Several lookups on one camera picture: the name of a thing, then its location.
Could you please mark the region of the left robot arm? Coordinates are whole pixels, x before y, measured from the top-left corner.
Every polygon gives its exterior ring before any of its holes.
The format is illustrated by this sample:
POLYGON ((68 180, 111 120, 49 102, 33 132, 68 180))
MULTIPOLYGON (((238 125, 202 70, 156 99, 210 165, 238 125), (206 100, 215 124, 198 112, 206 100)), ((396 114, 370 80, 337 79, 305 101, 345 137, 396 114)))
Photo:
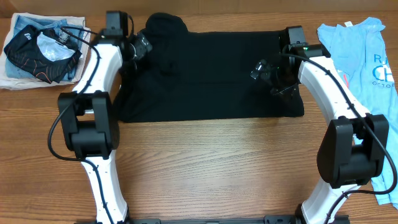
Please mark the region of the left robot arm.
POLYGON ((91 56, 84 74, 70 93, 58 97, 59 116, 72 161, 81 163, 96 204, 95 223, 130 223, 116 170, 119 125, 112 111, 111 90, 118 72, 135 72, 137 61, 152 46, 134 34, 132 17, 122 11, 106 13, 106 27, 88 43, 91 56))

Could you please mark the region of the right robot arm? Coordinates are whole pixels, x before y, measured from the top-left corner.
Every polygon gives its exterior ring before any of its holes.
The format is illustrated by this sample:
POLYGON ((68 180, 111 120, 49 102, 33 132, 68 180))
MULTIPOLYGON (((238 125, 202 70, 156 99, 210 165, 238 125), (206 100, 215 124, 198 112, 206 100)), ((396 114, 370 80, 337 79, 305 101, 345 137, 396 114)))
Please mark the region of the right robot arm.
POLYGON ((320 180, 293 215, 268 215, 265 223, 349 223, 336 213, 353 194, 386 195, 397 186, 397 169, 386 149, 389 123, 373 115, 346 87, 323 44, 310 45, 302 27, 279 34, 279 65, 257 63, 251 76, 285 101, 303 84, 328 125, 317 154, 320 180))

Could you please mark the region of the black t-shirt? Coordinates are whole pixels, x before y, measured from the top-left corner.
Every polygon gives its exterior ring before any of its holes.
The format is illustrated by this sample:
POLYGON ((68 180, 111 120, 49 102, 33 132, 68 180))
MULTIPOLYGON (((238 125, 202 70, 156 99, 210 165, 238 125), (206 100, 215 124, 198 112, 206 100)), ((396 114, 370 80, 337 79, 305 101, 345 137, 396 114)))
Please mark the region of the black t-shirt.
POLYGON ((142 34, 152 50, 126 70, 113 109, 125 123, 299 117, 300 95, 285 101, 251 76, 262 59, 279 63, 280 32, 190 32, 171 14, 151 15, 142 34))

